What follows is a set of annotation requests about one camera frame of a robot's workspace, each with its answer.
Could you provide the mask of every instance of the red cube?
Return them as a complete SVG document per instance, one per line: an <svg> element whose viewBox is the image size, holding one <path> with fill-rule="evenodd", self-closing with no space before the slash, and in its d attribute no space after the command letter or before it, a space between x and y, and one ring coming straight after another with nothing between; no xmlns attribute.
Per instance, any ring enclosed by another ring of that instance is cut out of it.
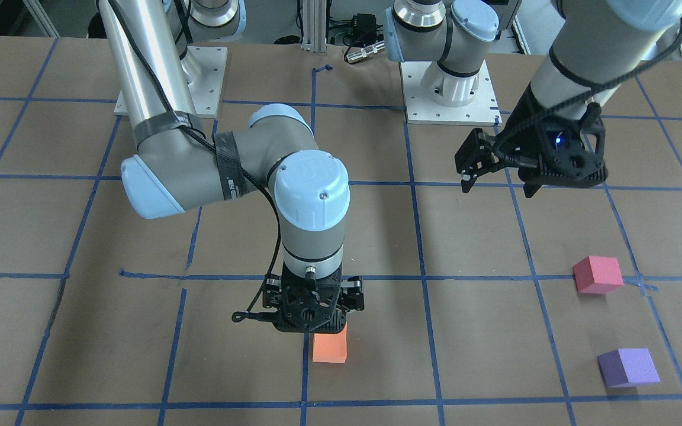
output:
<svg viewBox="0 0 682 426"><path fill-rule="evenodd" d="M617 258L588 256L573 267L578 293L607 294L623 285Z"/></svg>

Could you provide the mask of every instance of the light blue joint cap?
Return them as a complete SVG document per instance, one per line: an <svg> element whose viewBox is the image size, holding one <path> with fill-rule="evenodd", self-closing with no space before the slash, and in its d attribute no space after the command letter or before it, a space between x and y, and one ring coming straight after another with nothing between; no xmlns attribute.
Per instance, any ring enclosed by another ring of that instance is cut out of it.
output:
<svg viewBox="0 0 682 426"><path fill-rule="evenodd" d="M607 4L626 24L647 33L670 27L682 15L682 0L607 0Z"/></svg>
<svg viewBox="0 0 682 426"><path fill-rule="evenodd" d="M455 0L452 16L466 32L482 41L493 41L498 31L495 10L481 0Z"/></svg>
<svg viewBox="0 0 682 426"><path fill-rule="evenodd" d="M401 54L401 46L398 45L398 35L396 35L396 24L393 22L393 12L391 8L386 9L386 21L384 21L384 41L386 43L386 56L391 62L404 62Z"/></svg>
<svg viewBox="0 0 682 426"><path fill-rule="evenodd" d="M164 218L184 212L141 157L123 160L120 171L130 205L142 218Z"/></svg>
<svg viewBox="0 0 682 426"><path fill-rule="evenodd" d="M236 32L233 33L234 36L239 35L246 29L246 6L244 6L244 0L239 0L239 26L236 28Z"/></svg>
<svg viewBox="0 0 682 426"><path fill-rule="evenodd" d="M275 205L290 224L322 231L349 210L349 174L341 160L317 149L286 157L275 171Z"/></svg>
<svg viewBox="0 0 682 426"><path fill-rule="evenodd" d="M260 121L263 118L275 116L293 118L296 121L304 124L307 129L309 129L309 132L312 133L312 129L309 127L309 124L304 121L304 118L301 116L301 114L298 113L298 111L296 111L294 108L291 108L289 105L285 104L267 104L262 108L259 108L257 112L252 114L251 118L249 118L248 126L254 126L257 121Z"/></svg>

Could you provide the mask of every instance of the blue grid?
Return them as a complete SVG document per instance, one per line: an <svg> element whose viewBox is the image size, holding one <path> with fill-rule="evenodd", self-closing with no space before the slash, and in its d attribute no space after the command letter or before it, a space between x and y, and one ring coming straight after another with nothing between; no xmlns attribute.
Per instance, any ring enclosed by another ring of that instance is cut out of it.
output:
<svg viewBox="0 0 682 426"><path fill-rule="evenodd" d="M7 149L12 135L17 130L17 125L20 123L22 116L24 115L27 106L29 105L30 102L100 102L100 103L113 103L115 100L113 99L61 99L61 98L35 98L33 97L33 94L36 91L36 87L38 86L38 82L41 80L41 77L43 76L44 70L46 69L49 59L52 56L52 52L54 52L54 48L57 44L58 40L55 40L52 43L51 48L49 49L49 53L46 56L46 59L44 60L43 65L41 66L40 73L38 73L38 76L36 76L36 81L33 84L32 89L30 90L29 95L26 98L10 98L10 97L0 97L0 100L2 101L20 101L24 102L24 105L21 108L20 113L17 116L17 119L15 120L10 133L8 134L8 137L5 139L5 142L3 143L2 148L0 149L0 159L3 156L5 150ZM312 70L312 102L310 103L300 103L300 102L293 102L293 103L288 103L288 105L292 106L306 106L310 107L312 111L312 119L311 119L311 127L314 131L314 116L315 116L315 110L316 108L352 108L352 109L390 109L390 110L398 110L398 111L403 111L403 107L401 106L396 106L396 105L368 105L368 106L360 106L360 105L335 105L335 104L319 104L315 102L315 95L316 95L316 87L315 87L315 75L317 72L320 72L322 70L332 70L332 67L330 65L325 65L325 67L322 67L320 69L313 69ZM682 121L682 117L662 117L659 116L657 111L654 108L654 105L652 104L649 95L646 92L646 89L644 86L642 86L640 81L637 81L639 88L641 89L642 93L644 94L644 97L646 98L647 102L649 103L650 108L652 108L652 112L654 113L653 117L642 117L642 116L628 116L628 115L606 115L606 118L615 118L615 119L641 119L641 120L656 120L660 124L660 127L665 134L666 139L668 140L668 143L670 144L673 153L675 154L675 157L677 161L680 163L682 167L682 159L680 158L679 153L677 152L677 149L675 149L674 143L672 142L670 135L668 134L667 130L665 129L665 126L663 125L663 121ZM247 104L247 105L266 105L271 102L250 102L250 101L238 101L238 100L224 100L224 103L232 103L232 104ZM38 348L38 353L36 356L36 360L33 365L32 373L30 375L30 379L28 382L28 385L26 387L24 397L22 398L22 403L21 404L0 404L0 410L16 410L18 412L17 415L17 420L16 420L16 425L19 425L22 423L22 416L24 416L24 413L26 411L30 410L67 410L67 409L154 409L154 410L159 410L159 423L162 425L165 422L165 412L170 409L238 409L238 408L253 408L253 409L267 409L267 408L275 408L275 409L282 409L282 408L287 408L287 409L300 409L301 410L301 420L300 424L304 426L306 424L306 409L308 407L339 407L339 406L344 406L344 407L359 407L359 406L405 406L405 405L435 405L438 407L438 413L439 413L439 424L443 425L445 423L444 419L444 414L443 414L443 407L445 405L500 405L500 404L565 404L567 409L568 409L568 415L570 418L570 423L571 425L575 424L575 418L574 418L574 413L572 409L572 404L576 404L576 402L606 402L606 401L669 401L669 400L682 400L682 393L678 394L658 394L658 395L620 395L620 396L570 396L567 390L567 386L565 383L565 375L564 371L561 367L561 361L558 355L558 351L556 348L556 343L554 340L553 336L553 329L552 329L552 323L549 318L549 313L546 309L546 302L544 301L544 297L542 294L542 289L541 289L541 281L542 280L570 280L572 279L571 275L538 275L536 273L535 266L533 264L533 256L530 251L530 244L528 243L527 240L527 235L525 233L525 224L523 223L522 219L522 212L520 211L520 205L517 202L517 196L514 193L514 190L516 188L522 187L522 184L517 184L517 183L512 183L512 180L509 178L509 171L506 170L506 178L507 178L507 183L478 183L477 186L485 186L485 187L506 187L509 189L511 192L511 197L512 197L512 202L514 205L515 213L517 215L517 221L519 222L520 226L520 233L522 234L523 238L523 245L525 245L525 250L527 254L527 259L528 259L528 265L530 267L531 275L510 275L510 276L474 276L474 275L451 275L451 276L439 276L439 275L427 275L426 269L425 269L425 263L424 263L424 253L423 253L423 246L422 246L422 235L420 234L420 220L419 220L419 206L417 206L417 191L416 188L417 186L458 186L458 183L441 183L441 182L418 182L414 178L414 172L413 172L413 165L412 165L412 157L411 157L411 150L409 146L409 137L408 137L408 126L405 123L404 124L404 130L405 130L405 143L406 143L406 153L407 153L407 161L408 161L408 172L409 172L409 181L392 181L392 182L384 182L384 181L352 181L350 184L352 185L395 185L395 186L409 186L411 189L411 198L412 198L412 207L414 211L414 225L415 225L415 234L417 237L417 253L419 254L419 262L420 262L420 274L419 275L375 275L375 276L367 276L367 280L420 280L422 283L422 288L423 288L423 296L424 296L424 307L425 307L425 316L426 316L426 323L427 323L427 331L428 331L428 340L429 340L429 346L430 346L430 356L431 356L431 362L432 362L432 369L433 369L433 383L434 383L434 388L436 391L436 398L435 399L412 399L412 400L392 400L392 399L379 399L379 400L331 400L331 401L320 401L320 402L311 402L308 401L308 362L309 362L309 337L308 335L305 335L304 340L303 340L303 379L301 380L301 400L300 401L262 401L262 402L168 402L168 396L170 392L170 386L171 386L171 381L173 378L173 370L174 370L174 364L175 364L175 357L176 357L176 351L178 351L178 340L179 340L179 333L181 332L181 324L182 320L184 320L184 308L185 308L185 303L186 303L186 289L182 289L181 291L181 300L179 300L179 310L178 310L178 317L176 317L176 324L175 324L175 331L173 335L173 343L171 346L170 350L170 361L168 363L168 372L165 380L165 388L163 389L163 397L162 401L156 404L155 402L152 402L152 404L31 404L30 402L30 393L33 390L33 383L35 383L36 376L38 375L38 369L40 368L41 360L43 359L43 353L46 349L46 344L49 339L49 334L51 331L51 326L54 322L55 315L57 314L57 309L59 308L59 302L60 298L62 297L62 293L64 292L65 285L66 285L66 280L70 276L70 267L72 265L76 249L78 249L79 241L81 240L81 235L83 234L83 229L86 225L86 220L87 217L90 213L90 209L95 197L95 194L98 189L98 184L100 181L103 180L118 180L119 177L117 176L103 176L103 171L104 167L106 165L107 158L109 156L109 153L111 151L112 144L114 142L114 137L117 134L117 129L120 124L120 119L117 118L114 127L111 133L110 140L108 141L107 147L105 149L105 154L102 158L102 162L100 164L100 167L98 168L98 172L95 176L66 176L66 175L0 175L0 179L55 179L55 180L93 180L94 181L94 186L92 188L92 192L89 195L89 199L86 203L86 208L84 210L83 214L83 219L81 221L81 225L78 227L78 231L76 232L76 237L73 241L73 246L71 247L70 250L70 256L68 258L67 264L65 266L65 271L63 273L0 273L0 278L2 277L10 277L10 278L17 278L17 279L59 279L60 280L60 286L59 286L59 294L57 295L57 300L55 302L54 307L52 308L52 313L50 315L48 324L46 326L45 332L43 334L43 339L41 339L41 344L40 348ZM212 130L212 133L216 132L217 128L217 121L214 122L214 127ZM625 241L625 244L628 248L628 253L630 254L630 260L631 263L633 264L633 269L636 272L636 275L633 277L625 277L625 281L628 284L639 286L641 288L642 294L647 299L647 302L649 303L649 307L651 308L651 311L654 315L655 318L655 323L658 326L658 329L660 330L660 334L662 339L664 340L665 347L668 350L668 354L671 357L671 361L673 362L675 372L679 378L680 384L682 386L682 370L680 369L679 363L677 362L677 358L675 356L674 350L671 346L671 343L668 339L667 333L665 332L664 327L662 326L661 323L661 318L660 314L657 311L657 308L655 306L655 303L653 301L653 298L650 294L647 294L646 291L658 291L658 288L656 286L652 286L650 284L647 284L646 281L682 281L682 277L671 277L671 276L644 276L642 273L639 271L638 266L636 264L636 259L635 256L633 255L633 250L630 247L630 242L628 240L628 235L625 231L625 227L622 224L622 220L620 220L620 215L617 211L617 207L615 205L614 199L612 199L612 194L610 192L610 189L617 189L617 191L682 191L681 187L643 187L643 186L608 186L607 184L604 184L603 186L599 186L596 188L591 189L591 191L606 191L608 200L610 202L610 205L612 206L612 211L615 215L615 218L618 223L618 227L620 227L620 232L622 233L623 240ZM197 216L197 223L195 223L195 227L192 230L192 237L191 237L191 243L190 243L190 248L189 248L189 254L187 257L186 261L186 269L184 270L183 275L151 275L151 273L137 273L137 272L126 272L125 270L121 270L119 274L123 277L129 277L129 278L136 278L136 279L144 279L144 278L156 278L156 277L166 277L166 278L172 278L172 279L177 279L181 281L185 280L260 280L262 276L255 276L255 275L187 275L187 270L188 267L190 267L190 264L192 263L193 256L195 253L195 242L197 242L197 235L198 235L198 226L200 226L200 221L201 221L201 209L198 211L198 216ZM427 288L427 283L429 280L525 280L525 281L533 281L534 285L536 286L536 294L538 295L539 299L539 306L541 307L541 311L543 313L544 317L544 322L546 324L546 329L547 329L547 334L549 336L549 344L552 349L552 354L554 355L555 358L555 364L557 366L557 371L559 375L559 380L560 380L560 385L562 389L563 396L559 397L526 397L526 398L472 398L472 399L444 399L441 395L441 389L440 389L440 383L439 383L439 369L438 369L438 360L436 357L436 347L433 339L433 327L432 327L432 322L430 318L430 302L428 298L428 288Z"/></svg>

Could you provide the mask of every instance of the purple cube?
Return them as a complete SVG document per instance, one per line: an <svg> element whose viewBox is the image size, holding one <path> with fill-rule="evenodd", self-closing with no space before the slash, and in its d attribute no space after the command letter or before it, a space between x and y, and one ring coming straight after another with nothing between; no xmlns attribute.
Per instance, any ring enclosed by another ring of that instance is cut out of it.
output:
<svg viewBox="0 0 682 426"><path fill-rule="evenodd" d="M647 348L620 348L599 356L608 388L633 388L660 382L660 375Z"/></svg>

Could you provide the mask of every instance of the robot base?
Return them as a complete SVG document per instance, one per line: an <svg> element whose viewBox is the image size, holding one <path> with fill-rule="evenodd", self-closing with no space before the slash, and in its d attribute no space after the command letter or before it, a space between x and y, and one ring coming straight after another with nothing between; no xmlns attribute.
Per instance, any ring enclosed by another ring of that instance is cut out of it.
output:
<svg viewBox="0 0 682 426"><path fill-rule="evenodd" d="M217 118L220 94L223 91L228 49L224 47L189 46L188 54L193 54L204 70L200 78L189 84L191 98L197 108L197 116L200 118ZM117 97L114 113L115 115L128 115L122 92Z"/></svg>
<svg viewBox="0 0 682 426"><path fill-rule="evenodd" d="M414 124L456 124L468 126L493 126L501 123L496 95L485 62L478 72L478 90L475 98L463 107L446 107L431 101L420 87L420 81L430 62L404 62L401 64L401 85L407 106L407 121Z"/></svg>

